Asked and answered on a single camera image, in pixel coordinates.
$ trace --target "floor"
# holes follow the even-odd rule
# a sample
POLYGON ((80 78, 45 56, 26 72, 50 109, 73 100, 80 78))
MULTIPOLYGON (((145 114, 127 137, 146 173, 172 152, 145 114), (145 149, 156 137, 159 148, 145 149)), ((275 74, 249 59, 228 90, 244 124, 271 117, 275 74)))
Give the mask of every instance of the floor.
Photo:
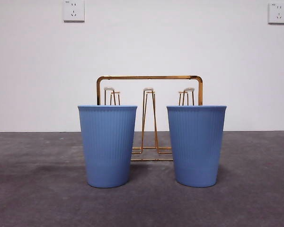
POLYGON ((177 183, 172 162, 132 162, 111 189, 87 185, 80 133, 0 133, 0 227, 60 226, 284 227, 284 131, 225 132, 212 187, 177 183))

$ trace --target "ribbed cup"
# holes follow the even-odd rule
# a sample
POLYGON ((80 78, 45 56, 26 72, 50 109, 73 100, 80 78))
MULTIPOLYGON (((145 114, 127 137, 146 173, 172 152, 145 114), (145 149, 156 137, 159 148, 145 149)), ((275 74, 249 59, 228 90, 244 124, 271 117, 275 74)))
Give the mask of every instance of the ribbed cup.
POLYGON ((129 178, 137 106, 80 105, 88 184, 111 188, 129 178))
POLYGON ((167 106, 176 180, 216 183, 226 106, 167 106))

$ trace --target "white wall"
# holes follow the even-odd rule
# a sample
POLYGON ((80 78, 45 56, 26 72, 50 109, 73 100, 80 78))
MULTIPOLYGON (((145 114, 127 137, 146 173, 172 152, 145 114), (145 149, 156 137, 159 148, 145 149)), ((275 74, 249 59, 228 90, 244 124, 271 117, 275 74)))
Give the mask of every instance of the white wall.
MULTIPOLYGON (((199 75, 204 105, 227 105, 225 130, 284 130, 284 26, 266 0, 86 0, 63 23, 62 0, 0 0, 0 131, 79 131, 101 75, 199 75)), ((123 104, 157 92, 158 128, 187 81, 117 81, 123 104)), ((152 130, 149 116, 147 130, 152 130)))

